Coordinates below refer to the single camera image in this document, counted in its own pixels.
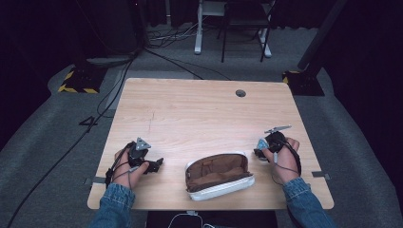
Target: black chair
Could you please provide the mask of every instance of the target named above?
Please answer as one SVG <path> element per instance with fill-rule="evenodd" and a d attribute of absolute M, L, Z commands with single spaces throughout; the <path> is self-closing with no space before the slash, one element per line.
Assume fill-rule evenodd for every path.
<path fill-rule="evenodd" d="M 260 0 L 228 0 L 224 7 L 224 16 L 217 39 L 220 39 L 221 31 L 224 32 L 222 42 L 221 62 L 224 62 L 225 43 L 228 29 L 256 30 L 253 38 L 258 37 L 260 29 L 267 29 L 260 61 L 263 61 L 264 50 L 267 46 L 267 40 L 270 30 L 270 15 L 264 10 Z"/>

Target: black cable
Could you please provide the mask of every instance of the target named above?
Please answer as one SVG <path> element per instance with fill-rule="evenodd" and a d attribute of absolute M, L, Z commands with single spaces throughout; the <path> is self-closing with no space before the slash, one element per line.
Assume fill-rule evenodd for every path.
<path fill-rule="evenodd" d="M 203 68 L 203 69 L 211 70 L 211 71 L 213 71 L 213 72 L 216 72 L 216 73 L 220 74 L 222 77 L 224 77 L 224 78 L 227 79 L 228 81 L 232 81 L 230 78 L 228 78 L 227 76 L 223 75 L 222 73 L 216 71 L 215 69 L 208 68 L 208 67 L 204 67 L 204 66 L 200 66 L 200 65 L 195 65 L 195 64 L 191 64 L 191 63 L 187 63 L 187 62 L 185 62 L 185 61 L 178 60 L 178 59 L 172 59 L 172 58 L 168 58 L 168 59 L 173 60 L 173 61 L 178 61 L 178 62 L 181 62 L 181 63 L 183 63 L 183 64 L 188 64 L 188 65 L 191 65 L 191 66 L 195 66 L 195 67 L 200 67 L 200 68 Z"/>
<path fill-rule="evenodd" d="M 178 32 L 175 32 L 172 35 L 167 36 L 166 38 L 163 38 L 161 40 L 161 43 L 159 45 L 148 45 L 148 48 L 166 48 L 170 45 L 172 45 L 173 43 L 177 42 L 177 41 L 182 41 L 185 40 L 187 38 L 189 38 L 192 35 L 180 35 Z"/>
<path fill-rule="evenodd" d="M 179 36 L 192 36 L 194 34 L 190 34 L 190 35 L 185 35 L 188 31 L 192 31 L 195 29 L 195 26 L 192 26 L 190 28 L 182 28 L 179 29 L 177 31 L 175 31 L 176 35 Z M 147 33 L 148 35 L 148 39 L 150 40 L 158 40 L 158 39 L 163 39 L 163 38 L 167 38 L 167 37 L 171 37 L 172 34 L 170 34 L 170 32 L 173 31 L 173 29 L 160 29 L 160 30 L 149 30 Z"/>
<path fill-rule="evenodd" d="M 297 153 L 297 151 L 293 148 L 293 146 L 291 146 L 291 144 L 286 141 L 286 142 L 282 142 L 283 145 L 285 145 L 291 152 L 291 154 L 294 156 L 294 159 L 296 160 L 296 164 L 297 164 L 297 173 L 301 176 L 301 172 L 302 172 L 302 166 L 301 166 L 301 161 L 299 158 L 299 154 Z"/>
<path fill-rule="evenodd" d="M 127 74 L 127 71 L 131 65 L 131 63 L 133 63 L 132 59 L 128 64 L 127 67 L 125 69 L 125 75 Z M 39 186 L 39 184 L 42 183 L 42 181 L 50 174 L 51 171 L 53 171 L 53 169 L 72 151 L 72 149 L 83 139 L 83 137 L 86 135 L 86 133 L 92 128 L 92 126 L 94 126 L 100 119 L 101 117 L 105 114 L 105 112 L 110 108 L 110 106 L 113 104 L 113 102 L 115 101 L 117 96 L 115 96 L 112 100 L 112 102 L 107 106 L 107 108 L 102 112 L 101 115 L 99 115 L 94 122 L 92 122 L 88 128 L 84 131 L 84 133 L 79 137 L 79 139 L 68 149 L 68 151 L 55 163 L 53 164 L 50 169 L 47 171 L 47 173 L 40 179 L 38 180 L 35 185 L 29 190 L 29 192 L 27 193 L 27 195 L 23 198 L 23 200 L 20 202 L 20 204 L 18 205 L 17 209 L 14 211 L 14 213 L 12 214 L 12 217 L 9 221 L 9 224 L 7 225 L 8 228 L 11 227 L 13 221 L 15 220 L 15 217 L 18 215 L 18 212 L 21 210 L 22 206 L 24 205 L 24 203 L 27 201 L 27 199 L 29 198 L 29 196 L 33 193 L 33 191 L 35 191 L 35 189 Z"/>
<path fill-rule="evenodd" d="M 121 77 L 120 77 L 120 79 L 118 80 L 118 82 L 115 83 L 115 85 L 110 89 L 110 91 L 109 91 L 109 92 L 104 96 L 104 98 L 98 103 L 98 106 L 97 106 L 97 113 L 98 113 L 98 115 L 102 115 L 103 117 L 106 117 L 106 118 L 113 118 L 113 116 L 110 117 L 110 116 L 105 116 L 105 115 L 101 114 L 101 112 L 100 112 L 99 109 L 100 109 L 100 106 L 101 106 L 102 102 L 112 93 L 112 91 L 115 89 L 115 87 L 118 85 L 118 83 L 120 83 L 121 85 L 119 86 L 119 89 L 118 89 L 118 91 L 116 92 L 113 101 L 115 101 L 115 99 L 117 98 L 117 96 L 118 96 L 118 94 L 119 94 L 119 91 L 122 89 L 122 86 L 123 86 L 123 84 L 124 84 L 124 82 L 125 82 L 125 75 L 126 75 L 126 74 L 124 74 L 125 67 L 124 67 L 124 68 L 122 69 L 122 71 L 121 71 Z"/>
<path fill-rule="evenodd" d="M 93 62 L 90 62 L 90 61 L 88 61 L 88 62 L 91 63 L 92 65 L 96 66 L 96 67 L 99 67 L 99 68 L 112 68 L 112 67 L 118 67 L 118 66 L 121 66 L 121 65 L 125 65 L 125 64 L 129 63 L 131 61 L 131 59 L 133 59 L 133 58 L 135 58 L 134 55 L 129 55 L 124 60 L 109 61 L 109 62 L 106 62 L 106 63 L 93 63 Z"/>
<path fill-rule="evenodd" d="M 130 173 L 129 170 L 125 171 L 124 173 L 119 174 L 118 176 L 116 176 L 115 178 L 113 178 L 114 180 L 118 179 L 119 177 L 123 176 L 124 174 Z"/>
<path fill-rule="evenodd" d="M 112 166 L 110 167 L 110 169 L 111 169 L 112 171 L 115 171 L 115 169 L 117 169 L 117 168 L 119 168 L 120 166 L 122 166 L 123 164 L 127 163 L 127 162 L 125 162 L 125 163 L 123 163 L 123 164 L 119 164 L 118 167 L 115 168 L 116 164 L 117 164 L 117 163 L 119 162 L 119 160 L 122 158 L 122 155 L 123 155 L 124 152 L 127 150 L 127 148 L 129 147 L 129 145 L 130 145 L 130 143 L 127 144 L 123 150 L 121 150 L 121 153 L 119 153 L 118 158 L 115 159 L 115 162 L 114 162 L 114 163 L 112 164 Z"/>
<path fill-rule="evenodd" d="M 145 48 L 144 50 L 145 50 L 146 52 L 152 54 L 152 55 L 155 55 L 155 56 L 158 56 L 158 57 L 160 57 L 160 58 L 162 58 L 162 59 L 165 59 L 166 61 L 170 62 L 171 64 L 174 64 L 174 65 L 176 65 L 176 66 L 178 66 L 178 67 L 180 67 L 180 68 L 186 70 L 187 72 L 189 72 L 189 73 L 193 74 L 194 76 L 198 77 L 200 80 L 204 80 L 201 76 L 199 76 L 199 75 L 197 75 L 196 73 L 190 71 L 189 69 L 187 69 L 187 68 L 185 68 L 185 67 L 183 67 L 183 66 L 181 66 L 181 65 L 179 65 L 179 64 L 177 64 L 177 63 L 175 63 L 175 62 L 173 62 L 173 61 L 170 60 L 169 58 L 167 58 L 167 57 L 165 57 L 165 56 L 163 56 L 163 55 L 157 54 L 157 53 L 155 53 L 155 52 L 153 52 L 153 51 L 151 51 L 151 50 L 149 50 L 149 49 L 147 49 L 147 48 Z"/>
<path fill-rule="evenodd" d="M 119 164 L 118 166 L 116 166 L 115 170 L 118 169 L 118 168 L 120 168 L 122 165 L 127 164 L 127 163 L 128 163 L 128 161 Z"/>
<path fill-rule="evenodd" d="M 280 167 L 280 168 L 282 168 L 282 169 L 285 169 L 285 170 L 288 170 L 288 171 L 292 171 L 292 172 L 297 173 L 297 174 L 299 175 L 299 172 L 298 172 L 297 170 L 290 169 L 290 168 L 286 168 L 286 167 L 281 166 L 281 165 L 279 165 L 279 164 L 277 164 L 277 163 L 275 163 L 275 166 L 278 166 L 278 167 Z M 277 181 L 275 180 L 275 178 L 273 177 L 273 172 L 274 172 L 274 171 L 272 171 L 272 180 L 273 180 L 273 182 L 276 183 L 276 184 L 278 184 L 278 185 L 281 185 L 281 186 L 284 185 L 284 184 L 279 183 L 279 182 L 277 182 Z"/>

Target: gray carpet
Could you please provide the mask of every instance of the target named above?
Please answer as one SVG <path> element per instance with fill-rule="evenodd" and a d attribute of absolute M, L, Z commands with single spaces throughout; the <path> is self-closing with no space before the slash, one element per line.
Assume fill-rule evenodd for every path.
<path fill-rule="evenodd" d="M 273 57 L 264 59 L 263 63 L 259 62 L 259 45 L 249 42 L 230 45 L 222 64 L 221 40 L 216 39 L 217 31 L 213 29 L 204 33 L 201 55 L 193 53 L 194 36 L 151 50 L 202 66 L 179 63 L 203 79 L 280 82 L 283 71 L 297 69 L 297 62 L 315 34 L 314 29 L 272 31 L 269 45 Z M 0 227 L 7 226 L 24 196 L 86 131 L 78 123 L 89 116 L 97 117 L 97 108 L 102 111 L 106 107 L 108 92 L 122 68 L 108 71 L 99 94 L 57 92 L 71 66 L 51 78 L 48 83 L 51 97 L 0 153 Z M 150 71 L 187 75 L 182 68 L 142 52 L 130 72 Z M 403 227 L 393 185 L 355 122 L 335 98 L 329 76 L 321 71 L 318 79 L 326 96 L 298 96 L 295 100 L 322 170 L 331 177 L 328 184 L 335 207 L 329 214 L 340 227 Z M 108 110 L 106 115 L 113 116 L 114 111 Z M 83 181 L 96 172 L 112 120 L 101 118 L 85 134 L 28 198 L 12 227 L 86 227 L 89 224 L 95 212 L 86 206 L 89 187 Z M 144 227 L 146 212 L 132 213 L 134 227 Z M 278 227 L 292 227 L 285 211 L 277 211 L 277 216 Z"/>

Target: white cable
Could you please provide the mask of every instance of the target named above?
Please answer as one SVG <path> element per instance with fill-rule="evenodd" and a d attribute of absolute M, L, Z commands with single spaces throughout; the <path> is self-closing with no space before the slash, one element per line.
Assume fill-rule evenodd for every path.
<path fill-rule="evenodd" d="M 197 214 L 193 214 L 193 215 L 190 215 L 190 214 L 178 214 L 178 215 L 176 215 L 174 218 L 172 218 L 172 219 L 171 219 L 171 222 L 169 222 L 169 226 L 168 226 L 168 228 L 170 228 L 170 227 L 171 227 L 172 222 L 174 221 L 174 219 L 175 219 L 176 217 L 179 217 L 179 216 L 192 216 L 192 217 L 199 217 L 199 218 L 201 219 L 201 228 L 203 228 L 203 225 L 202 225 L 202 217 L 201 217 L 201 216 L 199 216 L 199 215 L 197 215 Z"/>
<path fill-rule="evenodd" d="M 189 36 L 194 36 L 194 35 L 196 35 L 196 33 L 195 34 L 190 34 L 190 35 L 186 35 L 186 33 L 188 32 L 188 31 L 190 31 L 190 30 L 192 30 L 192 28 L 194 28 L 194 27 L 196 27 L 198 25 L 198 23 L 196 23 L 195 25 L 193 25 L 192 27 L 190 27 L 190 28 L 188 28 L 183 34 L 175 34 L 175 36 L 172 36 L 172 35 L 165 35 L 165 36 L 160 36 L 160 37 L 157 37 L 157 38 L 152 38 L 152 39 L 150 39 L 151 41 L 154 41 L 154 40 L 162 40 L 162 39 L 165 39 L 165 38 L 168 38 L 168 40 L 170 40 L 170 39 L 178 39 L 178 38 L 181 38 L 181 37 L 183 37 L 183 36 L 187 36 L 187 37 L 189 37 Z"/>
<path fill-rule="evenodd" d="M 205 223 L 202 228 L 215 228 L 215 226 Z"/>

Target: finger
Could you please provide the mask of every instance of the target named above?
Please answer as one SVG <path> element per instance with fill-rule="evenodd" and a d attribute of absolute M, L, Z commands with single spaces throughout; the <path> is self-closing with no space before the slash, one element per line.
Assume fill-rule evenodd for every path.
<path fill-rule="evenodd" d="M 266 148 L 261 149 L 261 152 L 263 152 L 264 156 L 270 161 L 273 161 L 273 153 Z"/>
<path fill-rule="evenodd" d="M 119 158 L 119 155 L 122 153 L 122 150 L 119 150 L 116 154 L 115 154 L 115 160 L 117 160 Z M 121 156 L 119 163 L 123 163 L 123 162 L 127 162 L 128 161 L 128 157 L 125 155 L 128 153 L 128 149 L 125 150 L 124 154 Z"/>
<path fill-rule="evenodd" d="M 131 185 L 134 186 L 139 181 L 142 174 L 147 170 L 149 163 L 146 161 L 139 168 L 137 168 L 133 173 L 130 174 Z"/>
<path fill-rule="evenodd" d="M 298 142 L 298 141 L 296 141 L 296 140 L 294 140 L 294 139 L 291 139 L 291 138 L 287 138 L 287 142 L 288 142 L 296 151 L 298 151 L 298 149 L 299 149 L 299 142 Z"/>

